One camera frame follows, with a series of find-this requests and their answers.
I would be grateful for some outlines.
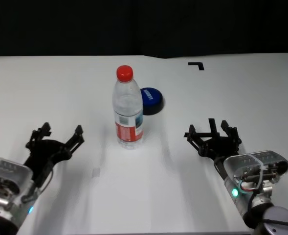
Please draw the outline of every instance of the table surface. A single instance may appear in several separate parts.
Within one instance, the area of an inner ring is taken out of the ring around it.
[[[136,150],[116,141],[111,95],[123,64],[165,97],[144,117]],[[249,231],[212,160],[183,138],[190,124],[209,131],[208,118],[237,126],[241,153],[270,149],[288,160],[288,53],[0,57],[0,157],[23,164],[31,131],[46,121],[53,139],[66,141],[77,124],[85,138],[55,166],[19,235]],[[288,209],[288,174],[272,199]]]

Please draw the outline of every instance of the cable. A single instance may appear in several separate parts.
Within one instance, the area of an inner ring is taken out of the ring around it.
[[[238,182],[238,188],[239,188],[240,192],[242,192],[242,193],[245,193],[245,194],[246,194],[246,193],[248,193],[248,192],[253,192],[253,191],[256,191],[256,190],[257,190],[257,188],[243,188],[242,183],[243,183],[242,180],[240,180],[240,181]]]
[[[251,213],[251,207],[252,207],[252,201],[257,195],[257,192],[254,191],[253,194],[251,195],[249,202],[248,202],[248,214],[251,216],[252,219],[254,219],[252,213]],[[263,223],[268,223],[268,224],[279,224],[279,225],[285,225],[288,226],[288,222],[285,221],[279,221],[279,220],[272,220],[272,219],[262,219],[261,222]]]
[[[263,223],[268,223],[268,224],[280,224],[280,225],[286,225],[288,226],[288,222],[285,221],[278,221],[278,220],[272,220],[272,219],[263,219]]]
[[[51,170],[50,179],[49,179],[48,183],[46,184],[46,186],[43,188],[43,190],[41,190],[41,194],[46,190],[46,188],[50,184],[53,176],[54,176],[54,169]]]
[[[221,157],[219,157],[219,156],[217,156],[216,158],[215,158],[215,160],[213,161],[213,165],[214,165],[214,167],[215,167],[215,169],[217,170],[217,172],[220,174],[220,170],[218,169],[218,167],[217,167],[217,163],[218,163],[218,161],[220,161],[221,159],[223,159],[224,158],[224,156],[221,156]]]

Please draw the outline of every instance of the plastic bottle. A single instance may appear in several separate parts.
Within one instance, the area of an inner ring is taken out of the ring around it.
[[[118,141],[123,147],[132,149],[141,143],[143,136],[142,95],[130,66],[120,66],[116,75],[112,104]]]

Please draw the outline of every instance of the blue lid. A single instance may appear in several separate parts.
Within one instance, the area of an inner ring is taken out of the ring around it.
[[[143,114],[153,115],[159,113],[163,108],[163,97],[155,88],[145,87],[140,89],[143,98]]]

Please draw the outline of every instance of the black backdrop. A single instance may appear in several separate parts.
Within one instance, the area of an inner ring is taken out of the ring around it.
[[[288,0],[0,0],[0,55],[288,52]]]

